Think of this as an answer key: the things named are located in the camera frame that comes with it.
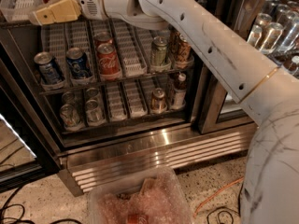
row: blue can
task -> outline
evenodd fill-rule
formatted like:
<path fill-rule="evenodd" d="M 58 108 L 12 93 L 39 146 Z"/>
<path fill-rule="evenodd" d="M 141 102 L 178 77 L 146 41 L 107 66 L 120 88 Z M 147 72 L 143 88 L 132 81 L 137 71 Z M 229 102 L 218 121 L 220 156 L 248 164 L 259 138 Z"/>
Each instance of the blue can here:
<path fill-rule="evenodd" d="M 55 57 L 49 52 L 43 51 L 38 53 L 34 61 L 45 84 L 54 85 L 64 80 L 59 64 L 57 64 Z"/>
<path fill-rule="evenodd" d="M 74 79 L 91 77 L 92 71 L 86 53 L 79 48 L 72 48 L 66 52 L 66 61 Z"/>

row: robotic arm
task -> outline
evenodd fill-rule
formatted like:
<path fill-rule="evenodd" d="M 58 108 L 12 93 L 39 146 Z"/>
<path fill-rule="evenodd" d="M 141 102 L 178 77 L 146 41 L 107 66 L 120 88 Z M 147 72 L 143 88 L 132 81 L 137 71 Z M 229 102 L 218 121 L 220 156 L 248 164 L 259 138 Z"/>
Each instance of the robotic arm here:
<path fill-rule="evenodd" d="M 152 30 L 164 28 L 169 22 L 184 35 L 213 75 L 259 125 L 249 149 L 242 223 L 297 223 L 298 80 L 193 0 L 78 1 L 88 19 L 119 18 Z"/>

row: refrigerator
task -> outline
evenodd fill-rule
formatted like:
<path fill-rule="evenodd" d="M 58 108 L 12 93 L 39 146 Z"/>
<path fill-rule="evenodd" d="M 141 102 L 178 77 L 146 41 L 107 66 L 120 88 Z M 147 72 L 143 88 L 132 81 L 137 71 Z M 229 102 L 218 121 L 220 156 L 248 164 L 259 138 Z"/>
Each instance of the refrigerator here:
<path fill-rule="evenodd" d="M 265 0 L 196 1 L 246 39 Z M 152 40 L 169 39 L 170 29 L 151 31 L 115 19 L 84 18 L 34 26 L 27 20 L 14 21 L 19 15 L 14 13 L 10 21 L 1 17 L 0 118 L 3 129 L 29 154 L 20 163 L 3 162 L 1 191 L 57 174 L 78 196 L 149 168 L 177 169 L 249 148 L 257 125 L 196 54 L 183 66 L 169 57 L 168 68 L 152 70 Z M 113 80 L 98 72 L 93 41 L 100 32 L 109 33 L 115 42 L 120 70 Z M 84 50 L 91 67 L 93 75 L 84 82 L 74 79 L 66 62 L 73 47 Z M 48 86 L 37 72 L 34 58 L 42 51 L 53 54 L 61 66 L 61 87 Z M 166 97 L 166 108 L 155 112 L 152 92 L 162 88 L 167 96 L 170 77 L 176 73 L 187 78 L 182 105 L 173 107 Z M 89 89 L 99 93 L 100 118 L 95 123 L 86 113 Z M 75 128 L 60 116 L 66 93 L 76 97 L 80 123 Z M 9 142 L 3 139 L 0 144 L 5 147 Z M 1 160 L 7 160 L 11 152 L 1 156 L 1 150 Z"/>

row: terrazzo floor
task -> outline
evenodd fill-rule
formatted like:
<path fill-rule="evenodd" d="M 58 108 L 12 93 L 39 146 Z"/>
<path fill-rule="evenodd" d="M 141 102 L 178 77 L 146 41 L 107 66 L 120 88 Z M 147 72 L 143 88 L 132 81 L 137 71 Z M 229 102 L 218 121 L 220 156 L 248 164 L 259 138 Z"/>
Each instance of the terrazzo floor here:
<path fill-rule="evenodd" d="M 242 154 L 176 170 L 178 181 L 191 211 L 194 212 L 196 206 L 218 189 L 242 177 L 245 163 L 246 157 Z M 239 216 L 234 211 L 229 210 L 227 213 L 223 212 L 228 211 L 227 209 L 217 210 L 217 208 L 226 206 L 237 211 L 240 189 L 241 183 L 224 190 L 202 207 L 194 223 L 239 224 Z M 13 190 L 10 190 L 0 194 L 0 207 L 4 205 L 12 192 Z M 88 194 L 73 197 L 59 177 L 52 175 L 24 186 L 10 204 L 22 204 L 25 207 L 22 219 L 32 220 L 36 224 L 50 224 L 61 218 L 73 218 L 81 223 L 89 224 L 88 198 Z M 20 213 L 19 207 L 12 207 L 6 211 L 6 217 L 18 217 Z"/>

